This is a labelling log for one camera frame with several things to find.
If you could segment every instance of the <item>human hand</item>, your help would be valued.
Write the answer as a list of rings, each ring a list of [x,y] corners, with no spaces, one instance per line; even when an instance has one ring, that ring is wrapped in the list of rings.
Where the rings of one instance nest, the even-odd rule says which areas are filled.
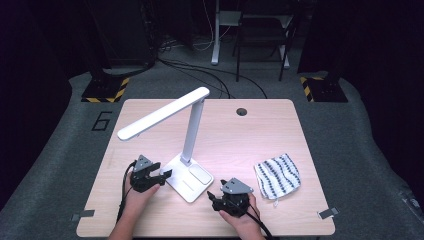
[[[249,204],[250,207],[248,208],[247,212],[250,213],[253,217],[256,217],[256,219],[259,220],[260,218],[260,212],[259,209],[256,207],[256,197],[252,193],[248,193],[249,196]],[[219,215],[233,228],[237,231],[237,234],[239,237],[243,240],[258,240],[258,239],[265,239],[262,236],[261,228],[257,222],[255,222],[250,216],[247,214],[244,214],[240,218],[233,217],[227,212],[220,210]]]
[[[149,199],[159,190],[160,185],[156,184],[148,190],[140,193],[132,189],[130,184],[131,172],[128,173],[125,182],[125,208],[123,214],[138,218],[146,207]]]
[[[131,172],[125,179],[125,208],[121,218],[109,235],[109,240],[132,239],[135,224],[147,205],[149,199],[159,190],[160,185],[156,184],[148,190],[139,193],[132,189],[130,184]]]

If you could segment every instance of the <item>desk lamp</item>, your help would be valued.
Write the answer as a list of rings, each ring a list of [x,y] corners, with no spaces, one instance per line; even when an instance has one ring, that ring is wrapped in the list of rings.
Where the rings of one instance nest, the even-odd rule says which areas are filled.
[[[118,138],[128,141],[181,110],[192,106],[184,149],[160,170],[160,174],[163,174],[172,169],[172,176],[166,181],[190,203],[194,202],[213,182],[213,176],[191,157],[204,99],[208,95],[209,89],[200,87],[118,131]]]

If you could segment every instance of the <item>wooden table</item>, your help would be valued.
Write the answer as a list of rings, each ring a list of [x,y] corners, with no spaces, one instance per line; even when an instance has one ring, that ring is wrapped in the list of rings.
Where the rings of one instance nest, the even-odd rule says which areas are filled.
[[[183,149],[190,109],[185,109],[128,142],[116,133],[130,123],[165,106],[172,99],[127,100],[122,108],[85,210],[93,217],[81,218],[80,237],[105,237],[112,231],[128,165],[143,154],[165,166]],[[240,116],[237,109],[247,115]],[[297,166],[302,185],[274,201],[262,198],[253,165],[287,153]],[[206,99],[193,159],[214,177],[208,191],[222,196],[220,180],[236,177],[254,189],[261,219],[274,236],[322,236],[335,231],[332,218],[317,212],[328,205],[312,161],[296,110],[290,100]],[[230,237],[237,236],[217,212],[206,192],[187,203],[168,184],[159,189],[140,218],[138,237]]]

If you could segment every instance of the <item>yellow black hazard tape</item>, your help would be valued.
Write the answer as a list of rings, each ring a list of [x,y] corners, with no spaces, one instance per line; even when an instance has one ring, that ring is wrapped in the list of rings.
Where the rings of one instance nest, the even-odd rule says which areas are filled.
[[[321,77],[313,77],[313,78],[301,77],[300,78],[300,82],[302,83],[303,90],[305,92],[306,98],[308,99],[308,102],[314,102],[314,97],[312,96],[311,89],[308,86],[308,79],[311,79],[311,80],[324,80],[324,79]]]
[[[81,98],[81,102],[92,102],[92,103],[119,102],[119,100],[121,100],[122,95],[124,95],[125,88],[127,87],[129,81],[130,81],[129,78],[126,78],[122,81],[119,91],[116,93],[116,96],[113,98]]]

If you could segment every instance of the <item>lamp base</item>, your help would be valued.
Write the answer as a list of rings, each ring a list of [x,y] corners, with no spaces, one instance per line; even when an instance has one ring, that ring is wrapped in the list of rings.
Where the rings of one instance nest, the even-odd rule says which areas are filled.
[[[160,174],[172,169],[172,176],[166,182],[184,200],[194,202],[213,182],[212,174],[202,168],[194,159],[187,166],[181,162],[181,153],[160,170]]]

